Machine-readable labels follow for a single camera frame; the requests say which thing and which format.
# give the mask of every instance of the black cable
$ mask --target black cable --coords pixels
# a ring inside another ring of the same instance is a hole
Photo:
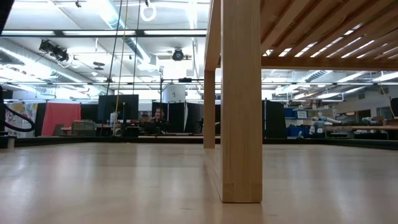
[[[114,44],[113,44],[113,51],[112,51],[112,60],[111,60],[111,68],[109,70],[109,77],[108,77],[108,87],[106,88],[106,96],[108,96],[109,93],[109,88],[111,86],[111,79],[112,79],[112,67],[113,67],[113,60],[114,60],[114,51],[116,50],[116,41],[118,39],[118,31],[119,31],[119,25],[120,25],[120,17],[122,14],[122,3],[123,0],[120,0],[120,8],[119,8],[119,18],[118,18],[118,28],[116,28],[116,35],[114,36]],[[106,99],[107,97],[105,97],[104,100],[104,106],[102,108],[102,112],[103,112],[103,119],[102,119],[102,123],[101,123],[101,131],[99,132],[99,136],[102,136],[102,130],[104,128],[104,120],[105,120],[105,106],[106,106]]]
[[[12,130],[15,130],[15,131],[25,132],[25,133],[31,132],[31,131],[36,129],[36,124],[31,119],[29,119],[28,117],[26,117],[26,116],[24,116],[22,114],[19,114],[19,113],[13,111],[12,109],[10,109],[4,103],[4,98],[3,98],[3,95],[2,95],[2,86],[0,86],[0,110],[4,110],[4,118],[5,118],[6,110],[8,110],[12,114],[14,114],[14,115],[26,120],[30,124],[30,128],[26,128],[26,129],[25,128],[18,128],[18,127],[15,127],[15,126],[11,125],[11,124],[8,124],[6,121],[2,120],[3,118],[1,118],[0,119],[0,123],[3,124],[5,127],[9,128],[9,129],[12,129]]]
[[[141,0],[139,0],[139,4],[138,4],[137,29],[139,29],[140,13],[141,13]],[[134,54],[134,74],[132,75],[132,94],[133,95],[134,95],[134,90],[136,89],[137,46],[138,46],[138,37],[136,37],[136,50],[135,50],[135,54]]]

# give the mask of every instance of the security camera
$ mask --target security camera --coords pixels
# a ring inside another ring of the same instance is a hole
[[[184,59],[184,54],[182,53],[182,49],[175,49],[172,58],[175,61],[183,60]]]

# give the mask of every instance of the computer monitor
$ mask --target computer monitor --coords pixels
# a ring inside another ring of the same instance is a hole
[[[118,96],[99,96],[98,98],[98,120],[107,121],[116,109]],[[138,95],[119,95],[118,119],[138,120]]]

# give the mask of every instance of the man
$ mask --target man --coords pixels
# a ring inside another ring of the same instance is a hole
[[[164,110],[161,108],[156,108],[155,116],[151,118],[149,122],[159,122],[162,121],[163,119],[164,119]]]

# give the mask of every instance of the hose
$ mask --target hose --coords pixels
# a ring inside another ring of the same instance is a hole
[[[2,119],[0,119],[0,123],[3,124],[5,127],[9,128],[9,129],[12,129],[12,130],[15,130],[15,131],[24,132],[24,133],[28,133],[28,132],[31,132],[31,131],[36,129],[36,125],[31,119],[29,119],[28,117],[26,117],[26,116],[24,116],[22,114],[19,114],[19,113],[13,111],[6,104],[4,104],[4,99],[2,97],[2,86],[0,86],[0,110],[4,110],[4,114],[6,113],[6,110],[8,110],[12,114],[14,114],[15,116],[18,116],[18,117],[26,120],[30,124],[30,128],[26,128],[26,129],[25,128],[18,128],[18,127],[15,127],[15,126],[7,123],[6,121],[3,121]]]

